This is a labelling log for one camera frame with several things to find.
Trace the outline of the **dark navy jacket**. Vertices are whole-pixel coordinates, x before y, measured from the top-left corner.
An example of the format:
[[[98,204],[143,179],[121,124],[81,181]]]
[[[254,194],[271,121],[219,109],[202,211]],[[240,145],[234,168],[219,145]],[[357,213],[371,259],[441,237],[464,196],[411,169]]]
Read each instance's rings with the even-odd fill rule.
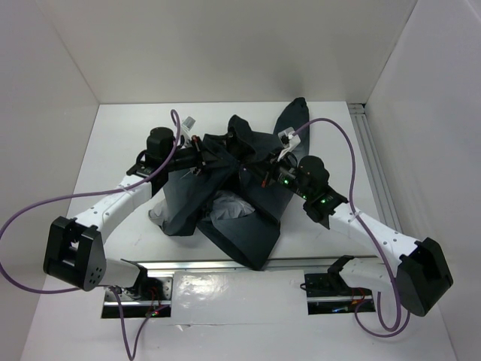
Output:
[[[280,237],[280,219],[292,193],[278,184],[262,187],[245,166],[280,149],[279,133],[309,119],[303,97],[285,107],[272,133],[255,132],[246,120],[232,116],[225,135],[203,138],[225,164],[200,175],[186,169],[170,173],[164,199],[148,212],[150,221],[169,236],[199,230],[235,262],[262,270]]]

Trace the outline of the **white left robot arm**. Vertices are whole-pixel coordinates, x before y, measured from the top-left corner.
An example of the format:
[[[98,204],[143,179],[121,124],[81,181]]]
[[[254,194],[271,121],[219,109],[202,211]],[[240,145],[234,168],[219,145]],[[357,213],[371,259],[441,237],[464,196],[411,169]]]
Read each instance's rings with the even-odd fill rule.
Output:
[[[202,170],[207,151],[197,135],[182,137],[165,127],[151,130],[147,148],[119,185],[86,211],[73,218],[58,217],[51,226],[44,256],[44,272],[78,289],[121,287],[132,300],[148,291],[147,270],[127,260],[108,259],[104,245],[113,231],[138,207],[151,200],[168,182],[169,174]]]

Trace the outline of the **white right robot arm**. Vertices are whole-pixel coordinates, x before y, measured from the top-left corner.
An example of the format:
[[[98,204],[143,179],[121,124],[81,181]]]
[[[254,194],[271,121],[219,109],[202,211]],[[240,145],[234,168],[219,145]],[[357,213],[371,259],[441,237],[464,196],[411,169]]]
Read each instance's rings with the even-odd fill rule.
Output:
[[[293,165],[273,156],[248,165],[247,170],[263,187],[282,186],[300,196],[313,222],[363,245],[384,262],[367,265],[352,256],[339,259],[328,276],[333,293],[343,295],[352,288],[381,293],[395,287],[401,305],[424,317],[453,285],[438,242],[404,235],[353,207],[329,186],[329,173],[319,157],[306,156]]]

